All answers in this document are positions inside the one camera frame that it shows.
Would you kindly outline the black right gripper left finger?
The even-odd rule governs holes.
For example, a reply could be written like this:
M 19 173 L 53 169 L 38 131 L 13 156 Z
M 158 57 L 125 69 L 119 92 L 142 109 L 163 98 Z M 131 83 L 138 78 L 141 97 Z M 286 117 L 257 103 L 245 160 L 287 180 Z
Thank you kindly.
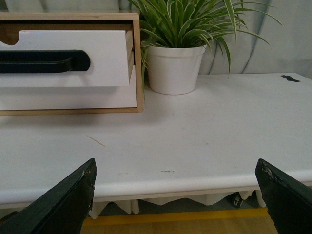
M 89 159 L 0 226 L 2 234 L 79 234 L 93 205 L 97 167 Z

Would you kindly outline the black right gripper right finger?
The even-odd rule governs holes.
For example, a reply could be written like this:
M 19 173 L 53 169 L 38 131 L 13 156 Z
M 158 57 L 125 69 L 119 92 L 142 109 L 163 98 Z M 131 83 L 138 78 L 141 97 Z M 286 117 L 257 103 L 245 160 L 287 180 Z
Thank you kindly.
M 255 175 L 277 232 L 310 234 L 312 189 L 261 158 Z

